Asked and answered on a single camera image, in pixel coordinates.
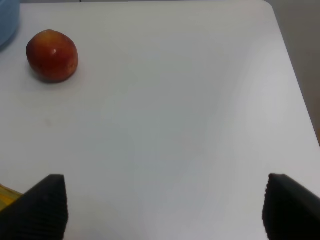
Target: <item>gray floor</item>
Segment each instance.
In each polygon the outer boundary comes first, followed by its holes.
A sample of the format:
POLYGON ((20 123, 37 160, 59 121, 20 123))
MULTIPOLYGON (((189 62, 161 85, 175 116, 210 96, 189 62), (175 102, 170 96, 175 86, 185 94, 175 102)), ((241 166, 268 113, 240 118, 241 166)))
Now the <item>gray floor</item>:
POLYGON ((316 131, 320 130, 320 0, 266 0, 275 12, 316 131))

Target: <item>peach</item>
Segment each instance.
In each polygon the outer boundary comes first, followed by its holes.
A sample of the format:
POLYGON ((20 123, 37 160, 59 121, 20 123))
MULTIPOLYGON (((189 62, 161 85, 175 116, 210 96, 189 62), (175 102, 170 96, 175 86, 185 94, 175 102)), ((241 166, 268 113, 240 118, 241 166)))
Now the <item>peach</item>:
POLYGON ((26 57, 41 80, 52 84, 66 81, 75 73, 79 63, 74 42, 53 30, 35 35, 26 46, 26 57))

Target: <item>red peach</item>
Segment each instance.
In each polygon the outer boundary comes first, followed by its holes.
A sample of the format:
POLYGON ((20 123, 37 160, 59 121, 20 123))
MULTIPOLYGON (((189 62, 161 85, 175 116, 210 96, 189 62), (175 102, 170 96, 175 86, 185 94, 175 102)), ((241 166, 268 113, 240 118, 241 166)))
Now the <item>red peach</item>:
POLYGON ((53 30, 35 35, 26 46, 26 57, 42 80, 52 84, 67 80, 75 73, 79 63, 74 42, 53 30))

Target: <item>white table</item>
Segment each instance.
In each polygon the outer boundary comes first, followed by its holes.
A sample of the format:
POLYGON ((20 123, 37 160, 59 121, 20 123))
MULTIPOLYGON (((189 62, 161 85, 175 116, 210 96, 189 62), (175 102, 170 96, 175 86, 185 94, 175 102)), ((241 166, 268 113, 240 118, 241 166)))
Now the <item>white table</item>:
POLYGON ((265 2, 23 4, 0 53, 0 183, 66 179, 66 240, 265 240, 269 173, 320 195, 320 149, 265 2), (25 54, 68 35, 70 81, 25 54))

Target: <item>blue bowl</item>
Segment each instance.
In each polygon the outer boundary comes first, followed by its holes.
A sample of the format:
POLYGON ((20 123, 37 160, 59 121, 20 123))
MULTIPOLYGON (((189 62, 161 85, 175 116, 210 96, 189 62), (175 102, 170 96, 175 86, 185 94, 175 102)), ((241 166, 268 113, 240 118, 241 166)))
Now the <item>blue bowl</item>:
POLYGON ((0 46, 6 43, 19 25, 20 0, 0 0, 0 46))

